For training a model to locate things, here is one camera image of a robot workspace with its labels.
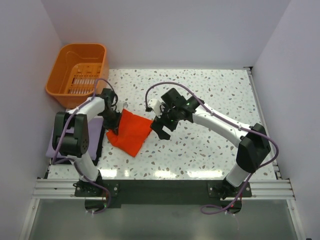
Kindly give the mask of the orange t shirt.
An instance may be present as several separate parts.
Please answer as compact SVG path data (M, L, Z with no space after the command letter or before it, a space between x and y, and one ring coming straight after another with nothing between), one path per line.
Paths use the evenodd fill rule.
M106 137L111 145L136 157L151 133L152 120L123 109L118 126L118 134L109 130Z

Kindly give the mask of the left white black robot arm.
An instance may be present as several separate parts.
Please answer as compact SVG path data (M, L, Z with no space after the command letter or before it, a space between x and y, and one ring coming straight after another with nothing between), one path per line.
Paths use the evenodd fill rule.
M79 175L75 188L80 196L110 198L104 186L100 171L89 154L90 136L88 123L97 116L103 118L104 127L118 133L122 114L116 111L118 96L114 90L104 88L102 93L88 97L81 105L55 115L51 164L70 162Z

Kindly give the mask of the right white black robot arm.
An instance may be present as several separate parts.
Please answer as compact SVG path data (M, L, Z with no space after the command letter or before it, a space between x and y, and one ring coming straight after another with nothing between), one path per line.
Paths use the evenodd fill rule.
M251 126L233 120L215 111L194 95L185 99L175 88L167 91L161 99L150 99L146 102L146 111L155 113L150 127L159 139L171 138L164 131L164 127L174 131L179 121L189 121L214 131L237 148L233 168L215 188L222 199L235 196L247 177L258 170L271 152L266 130L259 123Z

